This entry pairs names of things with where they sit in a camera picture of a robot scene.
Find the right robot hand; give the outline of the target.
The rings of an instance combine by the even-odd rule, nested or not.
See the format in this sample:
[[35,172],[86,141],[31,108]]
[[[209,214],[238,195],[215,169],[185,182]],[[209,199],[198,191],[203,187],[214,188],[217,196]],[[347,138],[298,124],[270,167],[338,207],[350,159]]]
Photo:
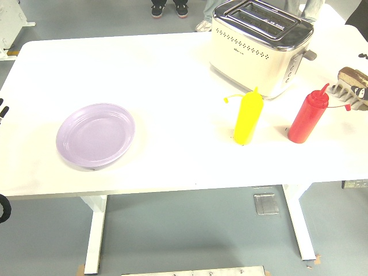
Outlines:
[[354,95],[367,104],[367,75],[355,69],[351,81],[351,90]]

